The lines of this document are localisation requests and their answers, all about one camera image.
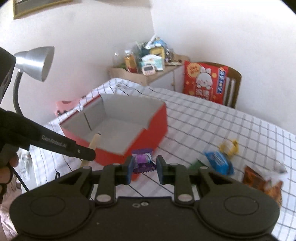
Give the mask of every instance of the desk lamp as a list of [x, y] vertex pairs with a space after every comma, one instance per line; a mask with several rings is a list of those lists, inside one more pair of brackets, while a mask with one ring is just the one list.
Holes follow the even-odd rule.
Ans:
[[16, 113], [23, 115], [18, 102], [18, 90], [23, 72], [32, 78], [44, 82], [52, 65], [54, 47], [39, 47], [30, 51], [18, 52], [14, 55], [18, 73], [13, 86], [13, 105]]

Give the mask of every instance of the framed picture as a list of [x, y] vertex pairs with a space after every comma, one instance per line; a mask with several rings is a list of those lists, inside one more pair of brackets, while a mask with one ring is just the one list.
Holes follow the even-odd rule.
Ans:
[[13, 19], [52, 5], [72, 2], [73, 0], [12, 0]]

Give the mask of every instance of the white tablecloth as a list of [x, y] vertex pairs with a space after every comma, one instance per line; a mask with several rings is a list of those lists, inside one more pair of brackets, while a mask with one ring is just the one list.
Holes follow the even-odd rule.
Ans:
[[[209, 164], [203, 152], [217, 150], [224, 139], [237, 139], [239, 154], [232, 161], [232, 176], [242, 181], [244, 166], [269, 169], [274, 159], [285, 163], [288, 177], [282, 187], [282, 207], [273, 235], [279, 240], [292, 241], [296, 235], [296, 139], [295, 135], [256, 117], [235, 109], [172, 92], [166, 89], [143, 87], [122, 79], [112, 79], [92, 90], [80, 104], [83, 105], [101, 93], [152, 97], [167, 105], [168, 133], [154, 152], [167, 163], [191, 165], [196, 159]], [[46, 125], [63, 135], [59, 123], [71, 115], [70, 111]], [[55, 178], [56, 172], [65, 175], [80, 166], [81, 160], [70, 158], [37, 147], [31, 147], [37, 185]], [[93, 169], [103, 167], [95, 162]], [[159, 184], [156, 172], [141, 174], [129, 186], [116, 187], [117, 196], [173, 196], [171, 185]], [[195, 199], [199, 199], [194, 190]]]

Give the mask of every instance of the wooden stick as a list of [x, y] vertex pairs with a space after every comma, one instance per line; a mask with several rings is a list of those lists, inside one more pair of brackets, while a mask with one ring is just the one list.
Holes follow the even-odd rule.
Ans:
[[[95, 150], [98, 146], [100, 139], [101, 139], [101, 134], [95, 134], [93, 139], [91, 140], [91, 143], [89, 144], [89, 148]], [[82, 160], [80, 167], [84, 167], [84, 166], [88, 166], [88, 165], [89, 165], [89, 161]]]

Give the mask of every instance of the silver lamp shade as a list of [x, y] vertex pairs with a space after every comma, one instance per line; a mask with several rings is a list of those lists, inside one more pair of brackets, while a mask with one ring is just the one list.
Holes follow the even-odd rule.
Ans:
[[52, 65], [54, 47], [39, 47], [30, 51], [18, 52], [15, 67], [32, 78], [44, 82]]

